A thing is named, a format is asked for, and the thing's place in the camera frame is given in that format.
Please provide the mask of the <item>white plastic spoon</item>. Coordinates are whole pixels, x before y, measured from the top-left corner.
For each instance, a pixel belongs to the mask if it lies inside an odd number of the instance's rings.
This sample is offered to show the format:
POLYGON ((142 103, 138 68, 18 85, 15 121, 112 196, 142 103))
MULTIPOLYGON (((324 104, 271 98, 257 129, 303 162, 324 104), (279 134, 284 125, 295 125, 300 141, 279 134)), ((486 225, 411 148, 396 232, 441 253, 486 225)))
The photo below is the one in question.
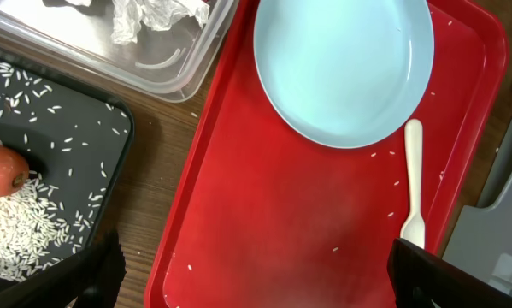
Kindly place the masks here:
POLYGON ((400 230, 400 237, 425 248, 425 222, 421 214, 423 126, 417 119, 406 122, 404 147, 409 181, 409 214, 400 230))

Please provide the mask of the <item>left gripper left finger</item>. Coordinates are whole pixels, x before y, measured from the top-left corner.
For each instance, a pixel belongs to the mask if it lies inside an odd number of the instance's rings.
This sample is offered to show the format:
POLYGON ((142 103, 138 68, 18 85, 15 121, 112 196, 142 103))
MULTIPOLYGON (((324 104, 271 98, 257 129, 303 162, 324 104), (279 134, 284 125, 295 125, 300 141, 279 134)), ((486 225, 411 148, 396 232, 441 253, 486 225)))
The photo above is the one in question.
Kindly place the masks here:
POLYGON ((126 260, 114 230, 23 282, 0 281, 0 307, 113 307, 125 275, 126 260))

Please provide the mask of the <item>orange carrot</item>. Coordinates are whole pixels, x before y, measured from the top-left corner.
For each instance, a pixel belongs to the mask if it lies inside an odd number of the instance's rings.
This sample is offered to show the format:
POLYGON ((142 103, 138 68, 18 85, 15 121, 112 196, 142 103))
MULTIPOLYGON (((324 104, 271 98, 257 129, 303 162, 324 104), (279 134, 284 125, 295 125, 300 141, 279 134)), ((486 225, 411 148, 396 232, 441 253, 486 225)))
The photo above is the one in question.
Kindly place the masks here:
POLYGON ((0 197, 20 190, 28 176, 27 160, 16 151, 0 145, 0 197))

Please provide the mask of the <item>light blue plate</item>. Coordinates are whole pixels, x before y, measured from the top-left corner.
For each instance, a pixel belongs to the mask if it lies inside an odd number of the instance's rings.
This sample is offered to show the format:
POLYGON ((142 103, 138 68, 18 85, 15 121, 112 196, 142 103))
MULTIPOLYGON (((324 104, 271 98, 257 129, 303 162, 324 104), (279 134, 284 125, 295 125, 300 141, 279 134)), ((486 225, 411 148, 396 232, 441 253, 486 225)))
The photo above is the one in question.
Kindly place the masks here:
POLYGON ((397 131, 429 83, 426 0, 262 0, 253 52, 278 115, 320 145, 353 149, 397 131))

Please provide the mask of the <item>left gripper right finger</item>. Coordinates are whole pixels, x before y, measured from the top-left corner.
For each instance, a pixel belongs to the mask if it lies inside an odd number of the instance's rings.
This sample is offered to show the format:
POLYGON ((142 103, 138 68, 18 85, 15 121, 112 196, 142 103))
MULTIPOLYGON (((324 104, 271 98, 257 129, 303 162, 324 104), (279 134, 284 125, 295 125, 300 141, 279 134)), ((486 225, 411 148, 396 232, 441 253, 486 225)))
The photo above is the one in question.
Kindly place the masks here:
POLYGON ((397 308, 512 308, 512 297, 405 239, 393 241, 387 273, 397 308))

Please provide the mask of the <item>white rice pile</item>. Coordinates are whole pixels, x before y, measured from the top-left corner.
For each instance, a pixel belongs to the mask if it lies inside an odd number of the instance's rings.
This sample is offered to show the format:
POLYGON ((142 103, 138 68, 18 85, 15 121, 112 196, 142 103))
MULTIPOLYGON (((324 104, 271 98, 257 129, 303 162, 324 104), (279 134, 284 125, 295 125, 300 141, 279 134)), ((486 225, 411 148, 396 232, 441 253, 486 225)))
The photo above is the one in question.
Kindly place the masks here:
POLYGON ((130 111, 0 59, 0 145, 29 165, 0 197, 0 279, 24 281, 88 246, 132 141, 130 111))

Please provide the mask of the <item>white napkin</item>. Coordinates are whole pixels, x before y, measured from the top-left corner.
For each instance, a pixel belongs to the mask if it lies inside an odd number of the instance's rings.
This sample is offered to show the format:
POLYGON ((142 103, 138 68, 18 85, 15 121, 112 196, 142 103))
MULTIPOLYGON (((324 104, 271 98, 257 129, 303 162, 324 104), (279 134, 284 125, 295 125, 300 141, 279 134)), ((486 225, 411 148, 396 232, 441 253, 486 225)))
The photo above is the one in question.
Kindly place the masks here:
POLYGON ((194 17, 203 27, 210 15, 208 2, 201 0, 57 0, 44 3, 46 6, 72 7, 84 15, 104 15, 111 3, 112 31, 108 41, 118 45, 136 44, 142 25, 151 31, 164 32, 181 19, 194 17))

